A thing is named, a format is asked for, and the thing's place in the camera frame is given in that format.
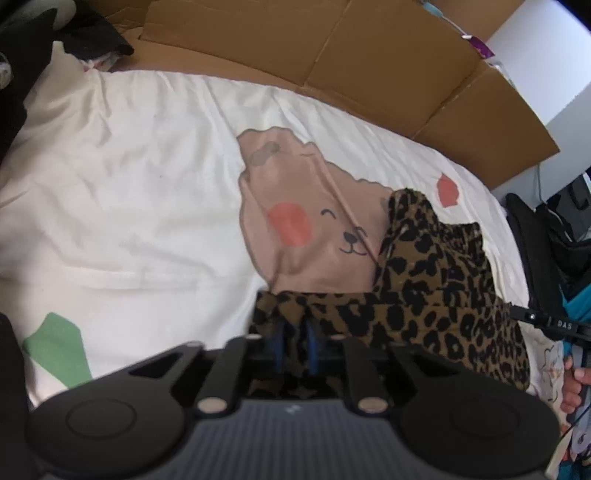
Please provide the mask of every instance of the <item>cardboard box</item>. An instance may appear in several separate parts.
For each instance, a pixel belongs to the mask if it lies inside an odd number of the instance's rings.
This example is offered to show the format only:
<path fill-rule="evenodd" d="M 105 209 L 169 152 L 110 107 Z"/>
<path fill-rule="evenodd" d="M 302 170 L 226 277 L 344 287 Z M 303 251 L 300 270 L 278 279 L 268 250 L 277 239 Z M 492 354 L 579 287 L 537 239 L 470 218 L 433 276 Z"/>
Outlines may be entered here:
<path fill-rule="evenodd" d="M 436 148 L 489 188 L 558 151 L 505 79 L 413 0 L 155 0 L 133 33 L 122 69 L 291 89 Z"/>

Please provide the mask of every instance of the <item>crumpled fabric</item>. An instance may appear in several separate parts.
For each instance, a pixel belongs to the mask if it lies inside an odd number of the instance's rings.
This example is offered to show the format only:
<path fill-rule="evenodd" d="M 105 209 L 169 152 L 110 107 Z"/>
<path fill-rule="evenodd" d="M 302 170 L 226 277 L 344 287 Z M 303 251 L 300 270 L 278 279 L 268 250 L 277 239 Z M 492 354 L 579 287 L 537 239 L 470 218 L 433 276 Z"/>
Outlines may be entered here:
<path fill-rule="evenodd" d="M 479 225 L 440 222 L 425 195 L 410 189 L 394 192 L 388 207 L 390 227 L 371 292 L 260 292 L 250 331 L 270 336 L 284 322 L 285 366 L 296 377 L 307 372 L 303 320 L 315 318 L 327 336 L 353 336 L 373 348 L 421 345 L 526 390 L 525 342 L 508 304 L 496 296 Z"/>

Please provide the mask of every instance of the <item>metal screw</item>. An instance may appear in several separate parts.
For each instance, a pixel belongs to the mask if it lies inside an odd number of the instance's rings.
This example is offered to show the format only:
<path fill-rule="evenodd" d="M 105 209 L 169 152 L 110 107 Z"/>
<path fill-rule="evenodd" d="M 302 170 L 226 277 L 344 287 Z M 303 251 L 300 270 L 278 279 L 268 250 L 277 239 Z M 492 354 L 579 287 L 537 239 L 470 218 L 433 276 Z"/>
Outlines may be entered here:
<path fill-rule="evenodd" d="M 365 397 L 359 400 L 357 408 L 364 413 L 384 413 L 388 409 L 388 402 L 379 397 Z"/>
<path fill-rule="evenodd" d="M 226 402 L 223 398 L 218 397 L 208 397 L 204 398 L 203 400 L 199 400 L 197 403 L 197 408 L 201 410 L 203 413 L 212 415 L 215 413 L 221 413 L 226 410 L 228 407 L 228 402 Z"/>

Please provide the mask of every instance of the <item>black cable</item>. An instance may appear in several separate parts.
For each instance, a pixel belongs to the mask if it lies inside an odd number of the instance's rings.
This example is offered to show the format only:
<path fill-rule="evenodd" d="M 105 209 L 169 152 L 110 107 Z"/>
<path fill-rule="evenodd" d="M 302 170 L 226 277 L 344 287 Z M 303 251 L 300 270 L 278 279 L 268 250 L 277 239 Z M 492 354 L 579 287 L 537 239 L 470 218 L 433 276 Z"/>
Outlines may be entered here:
<path fill-rule="evenodd" d="M 577 423 L 579 423 L 579 420 L 583 418 L 583 416 L 589 411 L 589 409 L 591 408 L 591 403 L 589 405 L 587 405 L 587 408 L 584 410 L 584 412 L 579 415 L 579 417 L 573 422 L 573 424 L 569 427 L 569 429 L 563 433 L 562 437 L 560 437 L 560 440 L 558 441 L 558 443 L 562 442 L 564 440 L 564 437 L 566 437 L 570 431 L 575 428 L 577 426 Z"/>

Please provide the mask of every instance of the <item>black device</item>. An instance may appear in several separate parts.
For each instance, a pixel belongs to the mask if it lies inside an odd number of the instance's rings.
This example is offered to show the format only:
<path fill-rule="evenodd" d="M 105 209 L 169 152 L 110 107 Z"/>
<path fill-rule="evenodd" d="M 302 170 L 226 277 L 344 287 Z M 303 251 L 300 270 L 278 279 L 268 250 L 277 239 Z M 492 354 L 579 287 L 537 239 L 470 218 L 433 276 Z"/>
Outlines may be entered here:
<path fill-rule="evenodd" d="M 367 348 L 307 321 L 310 375 L 342 398 L 248 397 L 284 338 L 180 345 L 57 395 L 27 427 L 39 478 L 543 479 L 559 440 L 542 401 L 418 346 Z"/>

